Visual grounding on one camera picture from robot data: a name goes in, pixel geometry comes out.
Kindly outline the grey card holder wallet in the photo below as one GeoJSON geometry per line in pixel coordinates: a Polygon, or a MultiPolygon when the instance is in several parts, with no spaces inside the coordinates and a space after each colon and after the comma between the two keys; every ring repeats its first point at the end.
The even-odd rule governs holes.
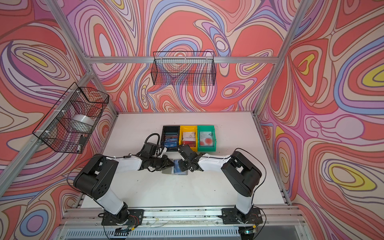
{"type": "Polygon", "coordinates": [[[166,174],[166,175],[174,175],[174,174],[173,174],[173,170],[174,170],[174,167],[167,168],[167,169],[165,169],[165,170],[162,171],[162,174],[166,174]]]}

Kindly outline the blue credit card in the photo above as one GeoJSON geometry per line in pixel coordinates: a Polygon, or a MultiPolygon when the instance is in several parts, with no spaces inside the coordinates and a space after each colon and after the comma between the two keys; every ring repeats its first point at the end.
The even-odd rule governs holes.
{"type": "Polygon", "coordinates": [[[187,175],[188,174],[188,171],[182,171],[181,170],[181,167],[180,167],[180,164],[179,164],[179,161],[180,160],[174,160],[174,170],[173,170],[173,174],[174,175],[187,175]]]}

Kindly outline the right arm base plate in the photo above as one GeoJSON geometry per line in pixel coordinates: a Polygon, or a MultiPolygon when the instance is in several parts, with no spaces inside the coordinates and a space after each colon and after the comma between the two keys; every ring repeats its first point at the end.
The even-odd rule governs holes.
{"type": "Polygon", "coordinates": [[[218,216],[225,225],[234,224],[262,224],[263,218],[259,208],[251,208],[247,214],[242,213],[237,208],[223,208],[221,215],[218,216]]]}

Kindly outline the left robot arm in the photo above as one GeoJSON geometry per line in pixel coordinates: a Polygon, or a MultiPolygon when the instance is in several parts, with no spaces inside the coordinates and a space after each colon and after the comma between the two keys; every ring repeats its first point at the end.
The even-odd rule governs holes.
{"type": "Polygon", "coordinates": [[[73,186],[92,198],[107,213],[114,216],[123,215],[123,218],[126,219],[126,214],[123,211],[125,202],[110,188],[115,173],[141,170],[156,172],[173,166],[173,161],[166,155],[160,158],[144,158],[137,155],[112,158],[96,154],[75,177],[73,186]]]}

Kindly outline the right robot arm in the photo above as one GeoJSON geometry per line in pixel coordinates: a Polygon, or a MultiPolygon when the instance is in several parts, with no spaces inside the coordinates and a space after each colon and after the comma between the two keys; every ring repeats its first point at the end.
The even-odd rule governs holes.
{"type": "Polygon", "coordinates": [[[253,206],[253,197],[262,179],[262,172],[242,152],[236,148],[231,155],[214,156],[196,153],[190,146],[182,145],[178,152],[182,157],[179,166],[182,172],[221,172],[238,193],[235,208],[238,213],[247,215],[253,206]]]}

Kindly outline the blue VIP card in bin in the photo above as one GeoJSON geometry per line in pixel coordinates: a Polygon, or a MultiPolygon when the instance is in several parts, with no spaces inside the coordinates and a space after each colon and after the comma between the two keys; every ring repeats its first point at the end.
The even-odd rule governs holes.
{"type": "Polygon", "coordinates": [[[164,137],[164,146],[168,149],[175,148],[179,144],[179,137],[177,133],[166,133],[164,137]]]}

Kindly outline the card in green bin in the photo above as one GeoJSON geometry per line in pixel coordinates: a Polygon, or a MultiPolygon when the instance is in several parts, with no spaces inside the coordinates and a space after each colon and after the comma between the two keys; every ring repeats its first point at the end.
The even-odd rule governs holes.
{"type": "Polygon", "coordinates": [[[199,144],[201,147],[212,147],[214,145],[213,132],[209,132],[209,131],[200,132],[199,144]]]}

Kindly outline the yellow plastic bin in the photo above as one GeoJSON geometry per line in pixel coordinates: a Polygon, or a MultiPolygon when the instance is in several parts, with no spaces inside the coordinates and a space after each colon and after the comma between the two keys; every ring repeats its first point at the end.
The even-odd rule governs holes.
{"type": "Polygon", "coordinates": [[[193,151],[197,151],[197,126],[180,126],[179,145],[188,145],[193,151]]]}

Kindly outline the green plastic bin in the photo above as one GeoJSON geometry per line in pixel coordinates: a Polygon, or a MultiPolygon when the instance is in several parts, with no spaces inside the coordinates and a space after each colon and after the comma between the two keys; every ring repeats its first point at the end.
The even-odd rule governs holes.
{"type": "Polygon", "coordinates": [[[198,129],[198,151],[199,152],[215,152],[217,149],[215,126],[199,125],[197,129],[198,129]]]}

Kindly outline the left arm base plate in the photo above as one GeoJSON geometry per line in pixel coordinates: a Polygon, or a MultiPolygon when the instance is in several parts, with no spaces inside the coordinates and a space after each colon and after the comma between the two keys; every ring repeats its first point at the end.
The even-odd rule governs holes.
{"type": "Polygon", "coordinates": [[[104,210],[102,214],[102,226],[140,226],[144,218],[143,209],[123,209],[117,215],[104,210]]]}

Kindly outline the red card in yellow bin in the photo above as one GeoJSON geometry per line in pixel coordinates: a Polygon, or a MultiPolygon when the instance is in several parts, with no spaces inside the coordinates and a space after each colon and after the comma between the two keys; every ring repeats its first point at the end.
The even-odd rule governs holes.
{"type": "Polygon", "coordinates": [[[195,132],[183,132],[182,138],[183,145],[188,145],[190,147],[196,146],[196,133],[195,132]]]}

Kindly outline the black plastic bin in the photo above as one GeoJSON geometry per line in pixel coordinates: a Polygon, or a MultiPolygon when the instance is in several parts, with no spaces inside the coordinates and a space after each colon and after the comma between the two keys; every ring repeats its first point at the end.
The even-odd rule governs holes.
{"type": "Polygon", "coordinates": [[[167,148],[168,152],[177,152],[180,139],[180,126],[163,126],[161,135],[161,145],[167,148]]]}

